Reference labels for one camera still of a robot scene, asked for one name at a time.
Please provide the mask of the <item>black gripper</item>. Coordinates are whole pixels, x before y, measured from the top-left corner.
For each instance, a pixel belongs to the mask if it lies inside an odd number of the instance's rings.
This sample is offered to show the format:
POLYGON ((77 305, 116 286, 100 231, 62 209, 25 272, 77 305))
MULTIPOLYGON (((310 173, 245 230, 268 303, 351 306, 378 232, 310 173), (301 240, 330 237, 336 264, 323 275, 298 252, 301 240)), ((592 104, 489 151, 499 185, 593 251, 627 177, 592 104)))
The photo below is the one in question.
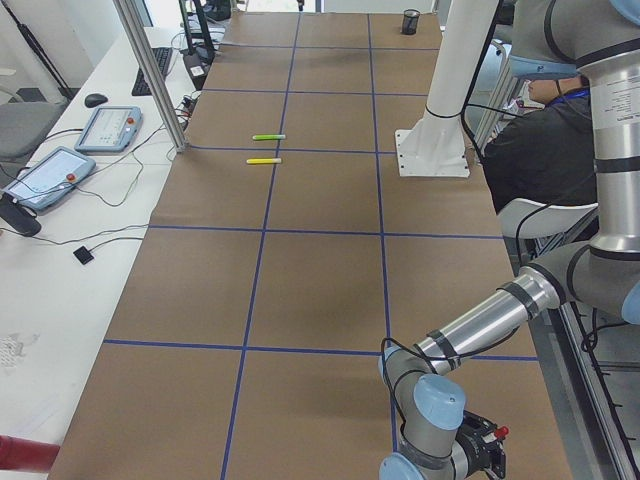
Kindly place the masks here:
POLYGON ((469 477, 484 472, 488 478, 506 477, 506 453, 504 441, 490 442, 487 435, 499 426, 475 413, 465 410, 458 429, 457 443, 462 448, 467 462, 469 477))

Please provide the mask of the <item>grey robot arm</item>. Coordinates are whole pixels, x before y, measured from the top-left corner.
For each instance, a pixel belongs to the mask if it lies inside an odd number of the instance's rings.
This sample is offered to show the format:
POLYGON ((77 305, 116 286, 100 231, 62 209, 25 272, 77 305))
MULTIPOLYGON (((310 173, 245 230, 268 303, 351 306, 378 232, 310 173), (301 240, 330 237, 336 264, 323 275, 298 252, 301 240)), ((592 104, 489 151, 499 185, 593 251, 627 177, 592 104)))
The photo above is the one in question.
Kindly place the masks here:
POLYGON ((586 76, 591 87, 598 233, 523 266, 518 276, 410 347, 386 339, 380 374, 401 417, 383 479, 503 478, 504 432, 469 413, 448 375, 540 312, 578 301, 639 320, 639 5, 520 1, 510 64, 527 80, 586 76))
POLYGON ((517 1, 514 7, 512 48, 514 77, 550 80, 575 77, 575 59, 563 52, 553 34, 555 1, 517 1))

